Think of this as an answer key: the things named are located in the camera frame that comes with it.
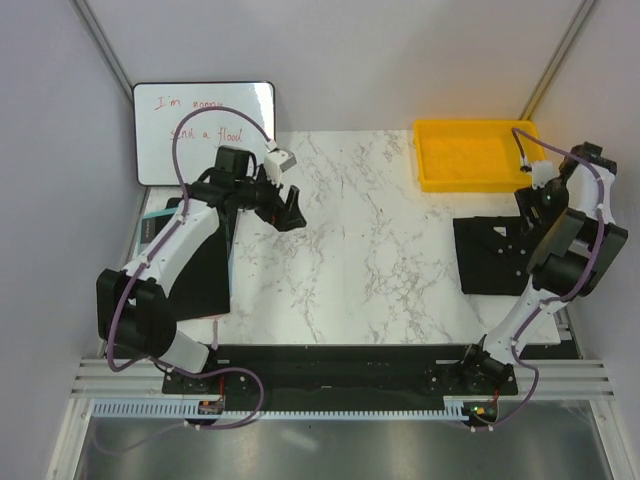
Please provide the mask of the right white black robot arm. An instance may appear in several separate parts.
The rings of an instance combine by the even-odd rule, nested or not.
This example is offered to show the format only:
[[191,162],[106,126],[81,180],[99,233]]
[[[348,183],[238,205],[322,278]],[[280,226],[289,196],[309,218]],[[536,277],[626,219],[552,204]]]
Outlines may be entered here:
[[516,217],[453,221],[461,289],[471,295],[512,295],[506,317],[469,346],[458,368],[467,392],[508,381],[544,319],[589,295],[628,239],[616,225],[610,193],[618,168],[601,147],[574,146],[560,167],[531,165],[530,186],[514,193]]

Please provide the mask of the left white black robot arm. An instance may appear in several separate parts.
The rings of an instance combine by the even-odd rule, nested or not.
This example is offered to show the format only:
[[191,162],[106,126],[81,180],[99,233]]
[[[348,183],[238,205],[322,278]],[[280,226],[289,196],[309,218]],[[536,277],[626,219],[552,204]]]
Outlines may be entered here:
[[281,192],[293,153],[274,148],[263,162],[247,150],[223,146],[215,163],[185,186],[166,225],[133,260],[104,270],[96,282],[98,331],[112,370],[121,347],[185,371],[185,382],[208,393],[219,382],[210,347],[178,329],[181,321],[230,310],[230,256],[238,214],[252,210],[279,232],[303,228],[299,190]]

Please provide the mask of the black long sleeve shirt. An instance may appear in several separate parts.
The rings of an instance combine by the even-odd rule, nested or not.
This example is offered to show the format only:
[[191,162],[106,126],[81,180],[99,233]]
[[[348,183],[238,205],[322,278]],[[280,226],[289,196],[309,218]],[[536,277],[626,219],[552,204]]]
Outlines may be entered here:
[[518,216],[454,218],[461,290],[466,295],[519,297],[528,282],[532,248]]

